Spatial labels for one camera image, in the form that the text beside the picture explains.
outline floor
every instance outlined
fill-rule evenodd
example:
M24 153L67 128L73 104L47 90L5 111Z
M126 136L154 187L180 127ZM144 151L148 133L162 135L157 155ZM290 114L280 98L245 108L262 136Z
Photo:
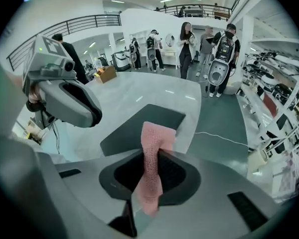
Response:
M189 146L188 155L207 159L229 166L243 176L247 176L247 146L233 143L231 141L211 136L205 133L216 134L223 138L248 144L246 127L242 115L241 104L236 96L222 95L220 98L208 97L205 92L207 85L203 75L196 77L196 70L199 64L194 63L188 70L187 79L198 82L201 85L202 103L201 111L196 128L196 134ZM180 71L175 70L174 66L166 66L165 71L158 69L157 74L180 77ZM139 70L129 71L151 72L146 66Z

